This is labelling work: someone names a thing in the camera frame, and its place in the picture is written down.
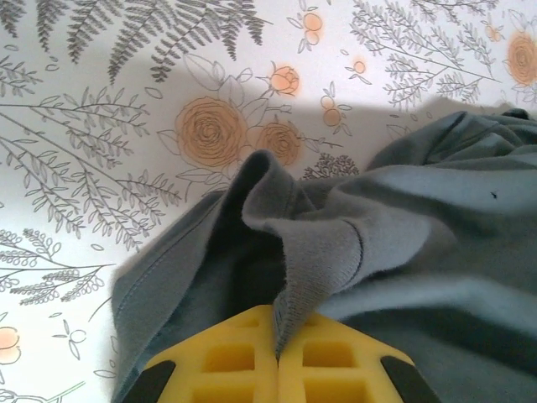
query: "orange rose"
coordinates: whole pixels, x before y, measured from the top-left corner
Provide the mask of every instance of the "orange rose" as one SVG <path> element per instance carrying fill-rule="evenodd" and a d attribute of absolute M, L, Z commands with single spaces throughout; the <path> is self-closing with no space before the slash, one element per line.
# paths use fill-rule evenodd
<path fill-rule="evenodd" d="M 20 358 L 17 329 L 0 327 L 0 365 L 13 364 Z"/>
<path fill-rule="evenodd" d="M 530 86 L 537 76 L 537 47 L 527 34 L 516 34 L 508 49 L 511 76 L 524 86 Z"/>
<path fill-rule="evenodd" d="M 185 160 L 217 171 L 237 160 L 246 130 L 246 121 L 235 107 L 211 97 L 195 99 L 175 120 L 177 144 Z"/>
<path fill-rule="evenodd" d="M 282 165 L 291 165 L 299 158 L 302 142 L 294 127 L 269 123 L 250 129 L 248 137 L 256 149 L 268 149 Z"/>
<path fill-rule="evenodd" d="M 278 94 L 292 95 L 298 89 L 299 83 L 299 75 L 288 65 L 286 67 L 280 67 L 270 77 L 270 86 Z"/>

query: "blue-gray fabric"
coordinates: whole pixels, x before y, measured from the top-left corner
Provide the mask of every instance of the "blue-gray fabric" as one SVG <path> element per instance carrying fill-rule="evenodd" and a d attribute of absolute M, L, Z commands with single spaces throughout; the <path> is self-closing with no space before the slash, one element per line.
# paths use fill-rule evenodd
<path fill-rule="evenodd" d="M 118 279 L 115 400 L 155 353 L 260 304 L 277 356 L 318 311 L 406 352 L 442 402 L 535 403 L 537 122 L 456 113 L 312 181 L 256 152 Z"/>

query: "orange berry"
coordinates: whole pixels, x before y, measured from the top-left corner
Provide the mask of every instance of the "orange berry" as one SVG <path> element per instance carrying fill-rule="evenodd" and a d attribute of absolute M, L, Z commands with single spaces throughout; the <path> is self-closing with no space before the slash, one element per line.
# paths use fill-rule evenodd
<path fill-rule="evenodd" d="M 337 109 L 328 109 L 322 120 L 325 122 L 326 126 L 337 126 L 341 121 L 341 114 Z"/>
<path fill-rule="evenodd" d="M 325 95 L 323 98 L 321 98 L 321 106 L 324 109 L 332 109 L 335 105 L 336 103 L 331 97 L 328 97 L 327 95 Z"/>
<path fill-rule="evenodd" d="M 307 13 L 304 16 L 304 27 L 309 31 L 318 31 L 322 28 L 322 19 L 313 13 Z"/>
<path fill-rule="evenodd" d="M 305 31 L 305 40 L 307 40 L 309 44 L 316 45 L 319 43 L 319 35 L 313 31 Z"/>
<path fill-rule="evenodd" d="M 363 63 L 363 61 L 357 61 L 352 68 L 358 74 L 365 73 L 366 71 L 366 65 Z"/>

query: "yellow foam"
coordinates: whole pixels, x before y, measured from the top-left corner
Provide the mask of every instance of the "yellow foam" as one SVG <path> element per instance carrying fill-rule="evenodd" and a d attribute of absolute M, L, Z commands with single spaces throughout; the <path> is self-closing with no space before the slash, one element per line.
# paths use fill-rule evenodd
<path fill-rule="evenodd" d="M 175 370 L 159 403 L 402 403 L 380 359 L 408 356 L 314 314 L 274 357 L 272 307 L 257 306 L 151 359 Z"/>

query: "floral wallpaper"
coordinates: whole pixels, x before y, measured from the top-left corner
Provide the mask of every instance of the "floral wallpaper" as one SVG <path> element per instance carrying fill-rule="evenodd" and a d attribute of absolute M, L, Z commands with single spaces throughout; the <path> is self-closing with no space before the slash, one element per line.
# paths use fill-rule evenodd
<path fill-rule="evenodd" d="M 0 401 L 109 401 L 113 281 L 256 149 L 360 175 L 512 106 L 529 0 L 0 0 Z"/>

